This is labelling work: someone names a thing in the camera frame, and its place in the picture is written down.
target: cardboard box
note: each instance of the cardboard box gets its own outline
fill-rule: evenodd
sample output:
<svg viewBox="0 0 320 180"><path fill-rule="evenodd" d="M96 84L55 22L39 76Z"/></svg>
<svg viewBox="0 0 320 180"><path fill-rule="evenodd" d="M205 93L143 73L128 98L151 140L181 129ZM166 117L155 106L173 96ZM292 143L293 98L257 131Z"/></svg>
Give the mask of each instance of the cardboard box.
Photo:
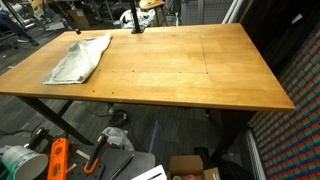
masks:
<svg viewBox="0 0 320 180"><path fill-rule="evenodd" d="M167 179L180 176L183 180L187 175L194 175L197 180L220 180L218 168L203 170L200 156L173 156L170 161L170 172Z"/></svg>

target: orange tool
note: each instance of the orange tool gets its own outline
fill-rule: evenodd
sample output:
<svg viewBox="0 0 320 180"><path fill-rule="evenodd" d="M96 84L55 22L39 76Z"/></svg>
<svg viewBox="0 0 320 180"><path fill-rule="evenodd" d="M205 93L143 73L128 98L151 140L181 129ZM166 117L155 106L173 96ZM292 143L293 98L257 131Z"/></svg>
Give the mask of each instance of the orange tool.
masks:
<svg viewBox="0 0 320 180"><path fill-rule="evenodd" d="M59 138L52 144L48 180L66 180L68 139Z"/></svg>

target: cable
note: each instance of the cable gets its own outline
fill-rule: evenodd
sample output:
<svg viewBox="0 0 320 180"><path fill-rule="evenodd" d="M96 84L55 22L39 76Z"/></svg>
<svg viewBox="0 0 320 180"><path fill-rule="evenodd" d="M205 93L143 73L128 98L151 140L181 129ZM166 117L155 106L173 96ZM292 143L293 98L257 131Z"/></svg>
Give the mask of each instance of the cable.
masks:
<svg viewBox="0 0 320 180"><path fill-rule="evenodd" d="M110 119L110 125L113 127L121 128L125 124L129 124L131 128L131 133L132 133L132 140L135 142L136 145L139 146L140 150L143 152L147 152L147 150L137 141L137 138L134 134L133 131L133 126L130 122L128 112L125 110L117 109L113 112L111 119Z"/></svg>
<svg viewBox="0 0 320 180"><path fill-rule="evenodd" d="M13 132L5 132L5 131L0 131L0 136L9 136L9 135L14 135L14 134L18 134L21 132L28 132L28 133L32 133L32 131L28 131L28 130L18 130L18 131L13 131Z"/></svg>
<svg viewBox="0 0 320 180"><path fill-rule="evenodd" d="M85 107L85 109L86 109L90 114L93 114L93 115L95 115L95 116L97 116L97 117L107 117L107 116L108 116L108 112L107 112L106 114L104 114L104 115L101 115L101 114L97 114L97 113L92 112L92 111L87 107L88 103L89 103L89 102L86 102L86 103L84 104L84 107Z"/></svg>

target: folded fabric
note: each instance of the folded fabric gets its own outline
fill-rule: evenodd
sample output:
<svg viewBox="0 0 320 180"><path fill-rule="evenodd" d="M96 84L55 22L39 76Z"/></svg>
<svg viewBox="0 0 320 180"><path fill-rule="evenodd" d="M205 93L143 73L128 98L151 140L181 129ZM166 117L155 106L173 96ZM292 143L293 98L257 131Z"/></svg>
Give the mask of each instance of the folded fabric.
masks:
<svg viewBox="0 0 320 180"><path fill-rule="evenodd" d="M99 64L102 53L110 44L112 35L84 39L72 44L69 53L43 81L43 84L82 83Z"/></svg>

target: wooden tabletop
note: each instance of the wooden tabletop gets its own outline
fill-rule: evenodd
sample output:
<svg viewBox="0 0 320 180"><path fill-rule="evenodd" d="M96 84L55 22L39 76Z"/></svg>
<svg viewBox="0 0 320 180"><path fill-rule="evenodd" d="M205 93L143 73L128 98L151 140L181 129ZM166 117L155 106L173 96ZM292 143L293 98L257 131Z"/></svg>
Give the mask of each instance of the wooden tabletop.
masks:
<svg viewBox="0 0 320 180"><path fill-rule="evenodd" d="M42 81L83 38L113 35L83 84ZM65 32L0 76L0 94L254 111L294 105L240 24Z"/></svg>

